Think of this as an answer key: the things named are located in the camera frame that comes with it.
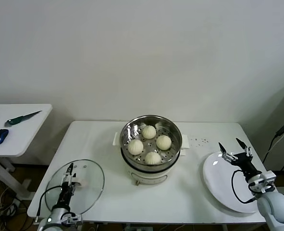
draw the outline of glass lid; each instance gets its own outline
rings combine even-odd
[[[71,197],[69,207],[71,212],[83,214],[96,203],[103,191],[104,174],[102,168],[96,162],[91,160],[75,160],[69,162],[56,171],[46,189],[62,183],[64,173],[71,163],[74,164],[72,175],[76,176],[73,178],[73,181],[76,181],[77,184],[74,195]],[[50,211],[59,199],[60,192],[61,189],[56,188],[46,193],[46,205]]]

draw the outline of knife handle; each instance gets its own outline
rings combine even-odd
[[[23,119],[23,116],[19,116],[15,119],[9,119],[9,120],[7,120],[6,124],[9,124],[11,126],[15,125],[15,124],[19,124],[22,121],[22,119]]]

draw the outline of knife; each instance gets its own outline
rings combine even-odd
[[[34,112],[34,113],[31,113],[31,114],[28,114],[28,115],[22,115],[22,116],[19,116],[17,118],[14,118],[14,119],[9,119],[5,122],[5,127],[10,127],[12,125],[16,125],[16,124],[19,124],[21,123],[22,121],[25,121],[25,120],[28,120],[30,118],[32,118],[34,115],[38,114],[39,112],[41,111],[38,111],[38,112]]]

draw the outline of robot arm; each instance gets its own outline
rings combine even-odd
[[[248,183],[248,188],[257,200],[260,214],[266,219],[271,231],[284,231],[284,195],[275,192],[274,180],[276,178],[272,171],[262,173],[252,164],[253,155],[250,147],[237,139],[239,145],[244,149],[243,153],[230,154],[219,143],[222,158],[234,166],[241,168]]]
[[[75,191],[75,182],[73,182],[75,174],[72,175],[73,168],[74,165],[71,163],[62,178],[59,199],[52,207],[49,217],[41,220],[37,231],[62,231],[63,228],[76,228],[77,225],[82,224],[82,215],[70,212],[69,207],[71,197]]]

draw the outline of white plate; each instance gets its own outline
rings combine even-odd
[[[240,168],[226,162],[222,158],[221,152],[213,153],[208,156],[203,166],[204,181],[212,195],[226,207],[241,213],[254,213],[258,210],[256,201],[243,204],[237,200],[233,193],[231,178],[233,172],[238,169]],[[242,201],[253,197],[242,172],[235,174],[234,188]]]

